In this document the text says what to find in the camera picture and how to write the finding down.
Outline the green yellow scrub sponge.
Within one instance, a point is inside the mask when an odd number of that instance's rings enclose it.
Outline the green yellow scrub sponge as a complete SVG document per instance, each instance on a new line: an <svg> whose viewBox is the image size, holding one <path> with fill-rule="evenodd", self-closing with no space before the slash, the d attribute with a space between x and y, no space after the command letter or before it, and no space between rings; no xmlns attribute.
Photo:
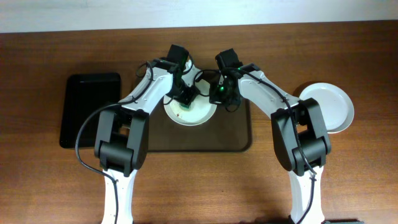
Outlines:
<svg viewBox="0 0 398 224"><path fill-rule="evenodd" d="M185 105L185 104L180 104L181 109L189 111L190 110L190 106Z"/></svg>

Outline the white plate top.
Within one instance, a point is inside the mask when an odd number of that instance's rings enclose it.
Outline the white plate top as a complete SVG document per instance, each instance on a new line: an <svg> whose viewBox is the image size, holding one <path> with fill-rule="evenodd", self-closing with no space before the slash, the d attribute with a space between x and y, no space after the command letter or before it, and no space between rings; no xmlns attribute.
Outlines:
<svg viewBox="0 0 398 224"><path fill-rule="evenodd" d="M163 103L164 109L169 118L175 121L178 124L184 126L197 126L208 121L215 113L217 106L215 104L211 104L209 102L209 94L210 84L200 78L200 75L196 77L196 80L193 81L195 75L200 71L199 68L193 66L193 68L182 77L184 82L188 86L195 86L199 89L200 93L205 95L197 95L194 101L190 105L190 110L186 111L181 109L180 103L172 100L168 96L164 96Z"/></svg>

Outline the white plate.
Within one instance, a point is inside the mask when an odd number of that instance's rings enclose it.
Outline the white plate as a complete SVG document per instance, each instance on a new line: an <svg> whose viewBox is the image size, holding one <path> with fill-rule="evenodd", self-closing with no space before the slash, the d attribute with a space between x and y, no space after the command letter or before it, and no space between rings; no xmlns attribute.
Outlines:
<svg viewBox="0 0 398 224"><path fill-rule="evenodd" d="M210 84L200 78L200 75L196 77L196 80L193 81L195 75L200 71L199 68L193 66L193 68L182 77L184 82L188 86L195 86L199 89L200 93L205 95L197 95L194 101L190 105L190 110L186 111L181 109L180 103L172 100L168 96L164 96L163 103L164 109L169 118L175 121L178 124L184 126L197 126L208 121L215 113L217 106L215 104L211 104L209 102L209 94Z"/></svg>
<svg viewBox="0 0 398 224"><path fill-rule="evenodd" d="M300 93L301 100L313 98L320 105L328 134L346 130L354 120L351 98L339 87L330 83L314 83Z"/></svg>

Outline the white plate bottom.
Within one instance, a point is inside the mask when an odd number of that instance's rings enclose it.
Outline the white plate bottom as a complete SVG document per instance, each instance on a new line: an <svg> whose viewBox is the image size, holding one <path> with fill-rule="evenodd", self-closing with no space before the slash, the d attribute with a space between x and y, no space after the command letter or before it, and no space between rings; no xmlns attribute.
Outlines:
<svg viewBox="0 0 398 224"><path fill-rule="evenodd" d="M330 83L314 83L300 93L301 100L313 98L320 105L328 134L346 130L354 120L351 98L339 87Z"/></svg>

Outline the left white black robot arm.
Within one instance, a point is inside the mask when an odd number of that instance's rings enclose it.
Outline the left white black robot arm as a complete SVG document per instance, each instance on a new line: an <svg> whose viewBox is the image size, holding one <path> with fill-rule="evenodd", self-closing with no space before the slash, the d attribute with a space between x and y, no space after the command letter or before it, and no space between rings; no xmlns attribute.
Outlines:
<svg viewBox="0 0 398 224"><path fill-rule="evenodd" d="M164 97L182 103L194 71L192 59L146 62L145 74L128 96L95 112L95 157L101 167L97 172L105 180L103 223L133 223L134 179L149 147L150 114Z"/></svg>

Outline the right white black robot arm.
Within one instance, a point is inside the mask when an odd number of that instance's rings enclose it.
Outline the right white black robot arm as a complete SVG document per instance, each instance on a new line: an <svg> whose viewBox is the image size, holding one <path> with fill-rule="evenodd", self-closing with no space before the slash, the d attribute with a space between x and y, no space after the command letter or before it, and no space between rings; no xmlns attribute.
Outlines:
<svg viewBox="0 0 398 224"><path fill-rule="evenodd" d="M253 102L271 119L274 152L288 172L292 193L290 223L323 223L320 181L331 143L320 105L301 100L272 83L252 64L218 62L221 81L210 87L210 102Z"/></svg>

